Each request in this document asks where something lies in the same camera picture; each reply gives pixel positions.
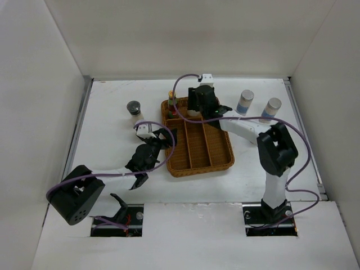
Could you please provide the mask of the yellow cap red sauce bottle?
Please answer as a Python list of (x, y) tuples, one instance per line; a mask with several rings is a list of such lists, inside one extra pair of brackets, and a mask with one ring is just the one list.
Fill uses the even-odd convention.
[(178, 118), (175, 106), (177, 105), (177, 95), (174, 91), (168, 93), (168, 117), (169, 119)]

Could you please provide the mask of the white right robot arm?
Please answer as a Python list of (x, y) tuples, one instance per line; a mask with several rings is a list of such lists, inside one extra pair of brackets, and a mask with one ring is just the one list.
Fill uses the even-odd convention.
[(200, 112), (211, 126), (233, 133), (257, 146), (260, 164), (266, 172), (260, 213), (268, 223), (279, 220), (287, 203), (285, 186), (290, 168), (298, 157), (298, 150), (286, 125), (243, 120), (235, 110), (219, 103), (214, 88), (209, 85), (190, 87), (188, 104), (191, 110)]

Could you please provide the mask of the black cap white bottle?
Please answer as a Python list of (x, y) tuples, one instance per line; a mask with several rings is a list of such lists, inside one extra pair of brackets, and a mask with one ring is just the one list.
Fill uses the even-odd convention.
[(200, 117), (201, 113), (195, 110), (187, 110), (187, 114), (189, 117)]

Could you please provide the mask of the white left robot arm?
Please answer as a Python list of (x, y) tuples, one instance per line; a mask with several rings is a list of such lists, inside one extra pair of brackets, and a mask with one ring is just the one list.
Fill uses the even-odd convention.
[(148, 180), (149, 172), (163, 165), (158, 160), (160, 151), (174, 150), (177, 145), (177, 129), (163, 126), (153, 130), (152, 125), (147, 122), (135, 127), (142, 144), (125, 166), (104, 171), (79, 165), (48, 190), (47, 201), (67, 224), (78, 224), (89, 215), (102, 225), (126, 229), (126, 205), (117, 192), (140, 188)]

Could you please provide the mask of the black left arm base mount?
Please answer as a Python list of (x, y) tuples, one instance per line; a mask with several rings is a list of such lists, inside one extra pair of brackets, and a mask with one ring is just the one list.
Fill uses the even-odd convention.
[(141, 237), (144, 218), (143, 204), (128, 205), (117, 194), (110, 196), (118, 204), (118, 211), (112, 216), (93, 218), (91, 237)]

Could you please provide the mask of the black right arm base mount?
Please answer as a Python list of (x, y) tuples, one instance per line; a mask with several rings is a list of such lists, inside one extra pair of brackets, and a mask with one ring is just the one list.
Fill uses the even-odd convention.
[(243, 204), (242, 212), (245, 233), (248, 237), (297, 236), (298, 231), (293, 217), (291, 204), (288, 202), (274, 218), (263, 213), (260, 204)]

